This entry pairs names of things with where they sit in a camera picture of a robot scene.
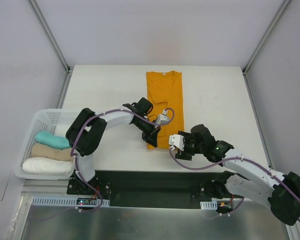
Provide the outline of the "orange t shirt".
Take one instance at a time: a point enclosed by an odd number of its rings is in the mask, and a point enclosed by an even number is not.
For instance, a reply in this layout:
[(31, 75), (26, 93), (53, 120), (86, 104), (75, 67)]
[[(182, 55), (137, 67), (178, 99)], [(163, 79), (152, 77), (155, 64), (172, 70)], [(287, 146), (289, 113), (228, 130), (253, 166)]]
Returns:
[(169, 110), (167, 116), (172, 122), (162, 126), (157, 136), (157, 147), (159, 149), (169, 148), (169, 136), (185, 130), (183, 82), (182, 73), (170, 72), (147, 72), (147, 99), (153, 104), (150, 119), (154, 120), (166, 108), (174, 110), (174, 117)]

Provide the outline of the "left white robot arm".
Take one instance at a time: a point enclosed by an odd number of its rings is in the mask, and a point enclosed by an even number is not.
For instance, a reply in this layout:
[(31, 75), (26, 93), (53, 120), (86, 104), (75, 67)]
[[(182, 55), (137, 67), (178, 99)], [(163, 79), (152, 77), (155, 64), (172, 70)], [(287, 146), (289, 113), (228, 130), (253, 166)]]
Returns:
[(93, 160), (90, 157), (102, 140), (104, 132), (114, 127), (134, 125), (141, 131), (141, 139), (152, 147), (158, 146), (158, 134), (163, 122), (150, 121), (153, 104), (146, 98), (138, 102), (125, 103), (119, 109), (96, 113), (84, 108), (75, 118), (65, 134), (74, 157), (75, 174), (80, 179), (78, 188), (89, 195), (95, 191), (96, 183)]

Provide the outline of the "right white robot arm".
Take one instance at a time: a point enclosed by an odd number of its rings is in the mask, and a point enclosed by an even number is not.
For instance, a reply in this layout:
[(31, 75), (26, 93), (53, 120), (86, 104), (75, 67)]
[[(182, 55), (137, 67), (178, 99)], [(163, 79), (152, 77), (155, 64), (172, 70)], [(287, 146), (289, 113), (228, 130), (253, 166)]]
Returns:
[(203, 124), (190, 132), (179, 131), (168, 140), (172, 159), (187, 170), (194, 170), (181, 163), (194, 155), (203, 155), (211, 164), (226, 168), (217, 179), (203, 185), (207, 195), (222, 199), (238, 195), (268, 209), (282, 223), (293, 226), (300, 220), (300, 176), (294, 172), (284, 174), (245, 157), (233, 145), (216, 140)]

